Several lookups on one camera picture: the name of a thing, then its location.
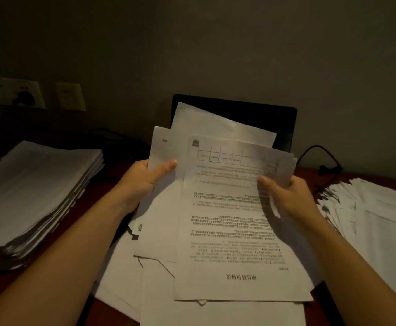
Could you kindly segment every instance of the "hand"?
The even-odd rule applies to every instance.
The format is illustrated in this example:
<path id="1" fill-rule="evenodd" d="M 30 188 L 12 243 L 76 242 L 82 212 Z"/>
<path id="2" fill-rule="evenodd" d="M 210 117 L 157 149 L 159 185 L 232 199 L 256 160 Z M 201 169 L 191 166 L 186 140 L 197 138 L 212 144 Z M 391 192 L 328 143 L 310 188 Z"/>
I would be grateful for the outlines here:
<path id="1" fill-rule="evenodd" d="M 148 170 L 148 160 L 137 161 L 126 171 L 111 193 L 124 203 L 125 213 L 131 213 L 143 198 L 150 195 L 154 184 L 176 167 L 177 161 L 171 160 Z"/>
<path id="2" fill-rule="evenodd" d="M 288 189 L 283 189 L 266 176 L 261 176 L 259 182 L 268 189 L 277 207 L 298 226 L 311 228 L 324 220 L 305 180 L 292 176 Z"/>

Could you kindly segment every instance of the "person's right arm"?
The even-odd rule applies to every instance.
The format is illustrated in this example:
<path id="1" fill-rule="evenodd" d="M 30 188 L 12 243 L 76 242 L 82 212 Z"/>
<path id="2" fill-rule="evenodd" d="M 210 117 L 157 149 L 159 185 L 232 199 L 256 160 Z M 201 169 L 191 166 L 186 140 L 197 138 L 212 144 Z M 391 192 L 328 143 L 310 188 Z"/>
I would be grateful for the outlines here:
<path id="1" fill-rule="evenodd" d="M 306 182 L 288 189 L 262 176 L 260 183 L 295 223 L 317 256 L 326 285 L 347 325 L 396 325 L 396 293 L 323 218 Z"/>

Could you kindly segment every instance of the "person's left arm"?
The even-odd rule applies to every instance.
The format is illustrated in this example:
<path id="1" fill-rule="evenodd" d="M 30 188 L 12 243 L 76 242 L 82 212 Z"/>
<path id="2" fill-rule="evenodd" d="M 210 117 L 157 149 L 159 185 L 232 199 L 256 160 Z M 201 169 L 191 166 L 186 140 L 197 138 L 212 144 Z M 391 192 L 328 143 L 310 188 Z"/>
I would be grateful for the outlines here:
<path id="1" fill-rule="evenodd" d="M 75 325 L 122 218 L 173 170 L 139 161 L 0 295 L 0 325 Z"/>

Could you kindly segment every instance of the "wall outlet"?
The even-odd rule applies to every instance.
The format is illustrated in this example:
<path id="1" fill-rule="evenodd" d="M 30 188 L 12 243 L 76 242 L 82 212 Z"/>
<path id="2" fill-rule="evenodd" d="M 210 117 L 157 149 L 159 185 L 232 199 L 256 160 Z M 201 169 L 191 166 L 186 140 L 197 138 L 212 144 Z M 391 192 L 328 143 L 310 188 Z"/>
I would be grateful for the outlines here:
<path id="1" fill-rule="evenodd" d="M 55 82 L 59 106 L 63 110 L 86 111 L 82 89 L 78 83 Z"/>
<path id="2" fill-rule="evenodd" d="M 16 99 L 19 92 L 27 91 L 32 94 L 35 99 L 35 104 L 31 107 L 38 109 L 45 109 L 41 89 L 39 88 L 38 81 L 10 79 L 0 77 L 0 104 L 12 105 L 12 101 Z"/>

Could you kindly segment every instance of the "forearm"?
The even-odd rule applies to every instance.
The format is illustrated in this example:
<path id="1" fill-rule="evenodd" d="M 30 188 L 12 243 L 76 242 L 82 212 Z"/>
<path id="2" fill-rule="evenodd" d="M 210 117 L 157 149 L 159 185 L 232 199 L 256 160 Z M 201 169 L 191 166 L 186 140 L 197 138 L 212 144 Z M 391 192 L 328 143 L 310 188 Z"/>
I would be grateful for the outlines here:
<path id="1" fill-rule="evenodd" d="M 303 233 L 347 325 L 396 324 L 396 293 L 321 216 Z"/>
<path id="2" fill-rule="evenodd" d="M 0 325 L 74 325 L 124 208 L 107 194 L 0 295 Z"/>

